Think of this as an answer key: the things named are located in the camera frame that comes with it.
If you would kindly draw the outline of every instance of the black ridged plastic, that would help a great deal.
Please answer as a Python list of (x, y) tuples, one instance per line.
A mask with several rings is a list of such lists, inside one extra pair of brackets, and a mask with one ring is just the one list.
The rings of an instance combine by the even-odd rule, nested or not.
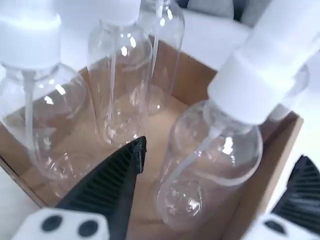
[(308, 157), (301, 156), (294, 166), (272, 212), (320, 235), (320, 173)]
[(143, 172), (146, 138), (123, 146), (88, 173), (56, 206), (98, 213), (109, 224), (110, 239), (126, 239), (137, 174)]

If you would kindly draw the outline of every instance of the white pump dispenser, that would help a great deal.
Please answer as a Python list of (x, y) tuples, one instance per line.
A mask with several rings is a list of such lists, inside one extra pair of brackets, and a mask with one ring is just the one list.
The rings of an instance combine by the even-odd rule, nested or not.
[(58, 64), (60, 25), (52, 0), (4, 0), (0, 8), (0, 63), (25, 70)]

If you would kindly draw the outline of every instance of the cardboard box flap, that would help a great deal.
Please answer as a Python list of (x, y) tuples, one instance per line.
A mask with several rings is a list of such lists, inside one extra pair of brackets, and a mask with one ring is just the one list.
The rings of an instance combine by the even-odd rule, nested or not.
[(265, 212), (302, 125), (303, 119), (296, 119), (265, 149), (261, 164), (246, 184), (223, 240), (240, 239), (256, 216)]
[[(168, 46), (161, 46), (165, 48), (163, 51), (168, 51)], [(87, 69), (82, 70), (81, 74), (90, 83)], [(268, 135), (274, 134), (270, 134), (272, 137), (267, 147), (265, 146), (257, 172), (243, 188), (238, 189), (232, 197), (223, 202), (212, 218), (199, 229), (188, 234), (176, 234), (162, 222), (154, 209), (155, 183), (167, 149), (170, 128), (188, 106), (207, 99), (207, 86), (215, 74), (213, 69), (184, 53), (180, 54), (173, 97), (169, 98), (168, 107), (161, 114), (148, 119), (148, 152), (144, 172), (138, 176), (136, 183), (127, 239), (219, 240), (223, 237), (223, 240), (238, 240), (256, 214), (265, 209), (302, 124), (302, 120), (294, 114), (291, 115), (292, 118), (287, 118), (281, 123), (280, 127), (266, 126)], [(85, 128), (89, 122), (85, 119), (84, 117), (82, 125), (77, 123), (74, 128)], [(90, 133), (87, 137), (95, 138), (94, 134)], [(69, 138), (62, 139), (61, 143), (72, 145), (76, 141), (77, 138), (70, 133)], [(105, 145), (99, 147), (103, 150), (101, 160), (113, 152), (104, 149)], [(17, 183), (32, 199), (38, 200), (40, 205), (44, 202), (46, 205), (55, 206), (59, 199), (54, 195), (48, 181), (31, 166), (24, 147), (15, 141), (3, 126), (0, 127), (0, 156), (4, 159), (0, 159), (0, 164), (11, 169), (8, 171), (9, 174), (19, 179)]]

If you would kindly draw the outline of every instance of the bottle neck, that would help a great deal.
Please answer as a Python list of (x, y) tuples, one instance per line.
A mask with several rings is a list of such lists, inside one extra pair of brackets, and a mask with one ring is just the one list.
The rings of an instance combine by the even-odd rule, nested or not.
[(220, 130), (223, 136), (247, 134), (254, 127), (231, 118), (211, 100), (207, 100), (204, 104), (203, 118), (210, 128)]
[(117, 25), (113, 25), (113, 24), (107, 23), (103, 19), (100, 19), (99, 20), (99, 25), (100, 25), (100, 28), (102, 28), (103, 30), (108, 31), (108, 32), (114, 32), (114, 31), (121, 32), (125, 28), (128, 28), (128, 27), (136, 25), (136, 23), (131, 24), (131, 25), (117, 26)]
[(48, 79), (58, 71), (58, 64), (45, 69), (24, 70), (8, 65), (2, 65), (5, 68), (6, 77), (17, 82), (41, 82)]

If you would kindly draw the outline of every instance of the black circle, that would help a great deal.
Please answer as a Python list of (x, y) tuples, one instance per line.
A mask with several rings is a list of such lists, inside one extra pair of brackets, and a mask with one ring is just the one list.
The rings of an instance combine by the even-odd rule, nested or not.
[(269, 220), (269, 221), (264, 222), (264, 225), (266, 225), (268, 228), (276, 231), (279, 234), (282, 234), (285, 236), (287, 235), (285, 228), (278, 222), (275, 222), (273, 220)]
[(46, 218), (42, 223), (42, 230), (45, 232), (52, 232), (60, 227), (62, 223), (62, 216), (60, 215), (52, 215)]
[(79, 227), (78, 233), (81, 237), (88, 238), (93, 236), (98, 230), (98, 223), (94, 220), (85, 221)]

